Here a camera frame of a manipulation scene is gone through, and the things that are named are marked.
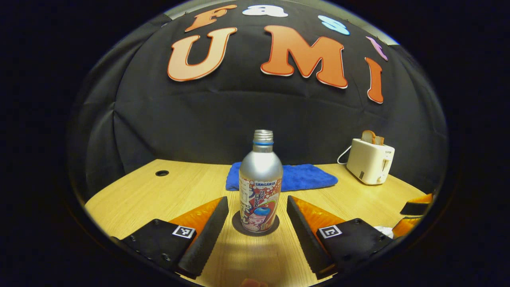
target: table surface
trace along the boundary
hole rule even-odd
[[[361,218],[372,226],[395,226],[407,200],[424,195],[389,175],[381,185],[365,185],[344,165],[316,165],[338,178],[335,186],[284,192],[276,214],[280,226],[271,234],[246,236],[232,226],[239,211],[239,192],[225,189],[230,165],[157,159],[113,182],[92,197],[85,209],[109,236],[125,238],[152,219],[170,221],[211,200],[227,196],[228,217],[202,275],[204,286],[235,286],[249,277],[269,286],[310,286],[317,280],[310,270],[287,215],[287,196],[308,201],[345,220]],[[166,176],[156,176],[167,170]]]

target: dark round coaster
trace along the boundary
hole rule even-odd
[[[264,236],[264,235],[268,235],[268,234],[272,233],[273,231],[275,231],[278,228],[278,226],[280,225],[280,219],[278,218],[277,215],[275,215],[273,226],[271,226],[271,228],[269,228],[268,230],[266,230],[264,232],[250,232],[250,231],[244,229],[244,227],[241,225],[241,214],[239,211],[237,211],[236,214],[234,214],[234,216],[232,217],[232,225],[234,226],[234,229],[236,229],[237,231],[239,231],[240,233],[242,233],[244,235]]]

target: blue towel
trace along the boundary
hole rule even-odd
[[[226,177],[226,190],[239,190],[240,162],[236,162],[230,168]],[[284,165],[284,177],[282,179],[282,192],[292,190],[315,189],[333,186],[338,178],[332,176],[314,166],[313,164]]]

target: silver bottle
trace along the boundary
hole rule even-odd
[[[241,223],[251,232],[268,230],[276,216],[283,167],[273,143],[272,131],[255,130],[253,150],[239,168]]]

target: black backdrop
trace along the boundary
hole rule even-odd
[[[195,15],[214,8],[238,7],[216,22],[184,30]],[[258,1],[226,2],[170,21],[160,15],[117,43],[94,67],[71,112],[69,166],[88,200],[123,175],[156,158],[232,164],[251,150],[255,129],[275,133],[275,153],[283,164],[334,163],[366,129],[395,148],[390,174],[432,193],[446,171],[447,131],[441,105],[417,62],[399,45],[380,40],[385,61],[365,37],[377,37],[326,11],[275,1],[287,17],[246,16]],[[325,15],[346,25],[346,36],[325,27]],[[260,71],[268,61],[271,35],[266,25],[291,27],[309,45],[324,36],[343,44],[348,87],[320,83],[315,73],[304,78]],[[236,27],[224,60],[201,79],[176,82],[166,68],[173,43],[199,35],[188,63],[208,54],[210,31]],[[439,45],[431,41],[426,45]],[[382,104],[367,97],[370,73],[365,57],[382,67]],[[296,67],[292,57],[289,62]]]
[[[112,248],[84,217],[71,193],[64,141],[74,95],[86,73],[118,39],[169,3],[12,4],[5,6],[2,28],[7,39],[3,53],[6,185],[15,184],[4,191],[8,217],[0,280],[8,286],[170,284],[136,262],[121,263],[98,245]],[[398,39],[423,64],[438,94],[445,95],[441,101],[451,153],[441,192],[446,199],[450,191],[455,193],[421,241],[398,258],[357,276],[357,281],[340,285],[503,283],[507,259],[504,240],[498,236],[504,230],[500,227],[504,217],[498,212],[506,205],[504,189],[496,184],[507,170],[502,164],[505,155],[496,143],[482,146],[480,139],[493,137],[506,118],[506,88],[498,75],[503,64],[499,39],[505,27],[504,9],[491,2],[345,1],[342,5]],[[438,40],[441,46],[431,53],[423,45],[427,40]],[[88,227],[95,239],[81,226]]]

